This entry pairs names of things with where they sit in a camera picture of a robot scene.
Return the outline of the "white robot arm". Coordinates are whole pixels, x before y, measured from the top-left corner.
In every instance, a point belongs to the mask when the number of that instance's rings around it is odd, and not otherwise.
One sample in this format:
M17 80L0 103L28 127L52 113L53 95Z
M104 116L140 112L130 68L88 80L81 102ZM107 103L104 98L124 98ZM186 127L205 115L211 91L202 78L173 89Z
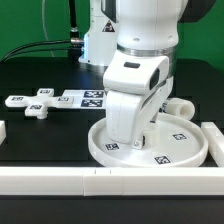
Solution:
M90 0L79 62L104 72L110 139L143 145L143 130L173 88L179 23L197 22L216 0Z

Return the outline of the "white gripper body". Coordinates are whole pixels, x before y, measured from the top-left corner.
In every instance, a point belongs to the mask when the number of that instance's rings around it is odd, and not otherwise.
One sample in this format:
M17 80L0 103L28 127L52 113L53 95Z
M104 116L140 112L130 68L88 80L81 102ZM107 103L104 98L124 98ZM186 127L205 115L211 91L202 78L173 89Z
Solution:
M170 94L169 58L116 51L103 76L109 137L133 144Z

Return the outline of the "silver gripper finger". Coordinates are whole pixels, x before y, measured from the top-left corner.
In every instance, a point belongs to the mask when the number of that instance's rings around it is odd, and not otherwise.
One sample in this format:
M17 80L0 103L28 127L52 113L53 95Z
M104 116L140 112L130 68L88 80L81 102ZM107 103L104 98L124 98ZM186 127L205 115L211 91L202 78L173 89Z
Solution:
M132 147L134 149L142 149L145 145L145 142L146 142L146 137L145 137L145 133L142 132L138 137L137 139L133 142L133 145Z

